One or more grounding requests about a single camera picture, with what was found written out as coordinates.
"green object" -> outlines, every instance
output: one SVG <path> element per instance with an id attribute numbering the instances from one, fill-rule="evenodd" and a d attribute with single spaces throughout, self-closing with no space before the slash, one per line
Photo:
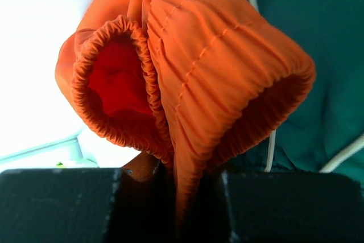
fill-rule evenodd
<path id="1" fill-rule="evenodd" d="M 318 171 L 364 132 L 364 0 L 258 0 L 259 11 L 311 55 L 317 79 L 277 130 L 273 171 Z M 231 162 L 263 170 L 268 140 Z M 364 187 L 364 151 L 336 173 Z"/>

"orange fabric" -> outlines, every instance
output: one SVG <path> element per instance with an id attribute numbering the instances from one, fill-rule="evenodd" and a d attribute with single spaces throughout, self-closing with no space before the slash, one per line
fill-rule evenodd
<path id="1" fill-rule="evenodd" d="M 56 67 L 93 131 L 174 166 L 178 223 L 203 172 L 267 138 L 314 79 L 247 0 L 94 0 Z"/>

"orange cloth bag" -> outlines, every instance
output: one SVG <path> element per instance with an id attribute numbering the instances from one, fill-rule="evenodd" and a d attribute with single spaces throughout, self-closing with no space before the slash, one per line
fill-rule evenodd
<path id="1" fill-rule="evenodd" d="M 178 223 L 203 172 L 267 138 L 314 79 L 247 0 L 94 0 L 56 67 L 100 137 L 173 167 Z"/>

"orange garment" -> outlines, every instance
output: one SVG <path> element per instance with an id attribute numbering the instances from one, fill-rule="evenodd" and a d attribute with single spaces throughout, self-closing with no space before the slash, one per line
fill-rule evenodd
<path id="1" fill-rule="evenodd" d="M 247 0 L 94 0 L 56 67 L 100 137 L 174 167 L 177 221 L 202 173 L 267 138 L 314 79 Z"/>

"green fabric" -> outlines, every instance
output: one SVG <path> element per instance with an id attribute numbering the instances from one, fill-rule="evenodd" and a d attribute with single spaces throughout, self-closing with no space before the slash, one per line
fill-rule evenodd
<path id="1" fill-rule="evenodd" d="M 364 132 L 364 0 L 258 0 L 261 14 L 311 55 L 317 79 L 277 130 L 275 171 L 318 171 Z M 262 170 L 267 140 L 231 160 Z M 340 165 L 364 186 L 364 151 Z"/>

